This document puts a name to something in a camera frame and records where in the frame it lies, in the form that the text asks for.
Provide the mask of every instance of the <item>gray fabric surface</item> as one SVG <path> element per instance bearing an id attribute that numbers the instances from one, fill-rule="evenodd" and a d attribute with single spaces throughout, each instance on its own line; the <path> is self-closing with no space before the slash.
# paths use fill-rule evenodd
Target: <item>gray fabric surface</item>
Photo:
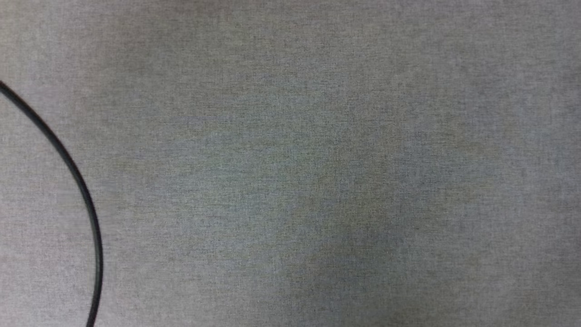
<path id="1" fill-rule="evenodd" d="M 581 326 L 581 2 L 0 0 L 98 326 Z M 82 199 L 0 100 L 0 325 L 82 326 Z"/>

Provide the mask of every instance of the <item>fabric background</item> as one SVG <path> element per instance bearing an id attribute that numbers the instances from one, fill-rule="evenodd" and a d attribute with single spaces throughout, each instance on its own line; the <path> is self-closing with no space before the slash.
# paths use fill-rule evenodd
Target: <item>fabric background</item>
<path id="1" fill-rule="evenodd" d="M 581 2 L 0 0 L 98 326 L 581 326 Z M 0 100 L 0 325 L 91 231 Z"/>

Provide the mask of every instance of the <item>gray fabric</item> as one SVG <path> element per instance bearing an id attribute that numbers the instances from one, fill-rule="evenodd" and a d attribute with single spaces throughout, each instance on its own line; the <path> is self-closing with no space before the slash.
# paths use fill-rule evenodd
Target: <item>gray fabric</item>
<path id="1" fill-rule="evenodd" d="M 98 326 L 580 326 L 581 2 L 0 0 L 70 150 Z M 82 326 L 91 231 L 0 100 L 0 325 Z"/>

